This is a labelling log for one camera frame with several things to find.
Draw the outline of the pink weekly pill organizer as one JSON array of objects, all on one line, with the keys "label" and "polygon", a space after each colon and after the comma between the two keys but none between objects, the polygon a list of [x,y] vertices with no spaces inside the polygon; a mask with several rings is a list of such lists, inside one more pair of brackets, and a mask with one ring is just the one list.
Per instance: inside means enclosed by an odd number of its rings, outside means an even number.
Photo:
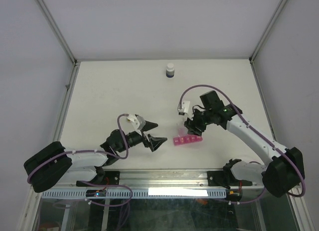
[{"label": "pink weekly pill organizer", "polygon": [[174,146],[180,146],[185,144],[192,144],[201,142],[203,138],[194,134],[188,134],[186,128],[179,128],[177,130],[177,136],[173,137]]}]

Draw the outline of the clear bottle yellow pills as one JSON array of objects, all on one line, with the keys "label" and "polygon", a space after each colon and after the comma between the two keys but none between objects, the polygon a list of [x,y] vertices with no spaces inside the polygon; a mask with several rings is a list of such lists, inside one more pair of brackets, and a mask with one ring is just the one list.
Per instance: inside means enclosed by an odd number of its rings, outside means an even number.
[{"label": "clear bottle yellow pills", "polygon": [[187,128],[184,126],[184,121],[180,121],[176,124],[177,127],[177,135],[178,136],[185,136],[187,135]]}]

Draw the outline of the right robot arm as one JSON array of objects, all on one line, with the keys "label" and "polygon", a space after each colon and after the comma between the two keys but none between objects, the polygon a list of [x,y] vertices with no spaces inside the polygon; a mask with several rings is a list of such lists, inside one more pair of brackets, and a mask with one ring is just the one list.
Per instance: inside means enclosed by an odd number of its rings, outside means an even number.
[{"label": "right robot arm", "polygon": [[303,155],[296,147],[284,145],[266,137],[254,128],[233,103],[225,105],[215,91],[200,96],[202,108],[194,109],[184,126],[190,135],[202,136],[208,125],[215,124],[242,140],[261,159],[262,163],[230,159],[223,166],[223,174],[214,181],[229,189],[240,181],[262,184],[273,196],[279,198],[301,185],[305,194]]}]

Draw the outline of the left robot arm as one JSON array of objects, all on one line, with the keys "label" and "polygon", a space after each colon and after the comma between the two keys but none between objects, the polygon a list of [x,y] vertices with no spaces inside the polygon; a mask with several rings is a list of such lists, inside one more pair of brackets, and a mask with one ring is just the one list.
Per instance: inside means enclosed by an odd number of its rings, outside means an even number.
[{"label": "left robot arm", "polygon": [[147,133],[157,126],[156,123],[145,121],[140,128],[128,134],[121,128],[115,129],[101,144],[100,150],[68,150],[61,142],[54,141],[25,161],[23,166],[27,182],[37,193],[63,183],[104,185],[103,167],[121,160],[121,152],[128,152],[129,148],[139,144],[154,152],[167,141],[166,137],[154,137]]}]

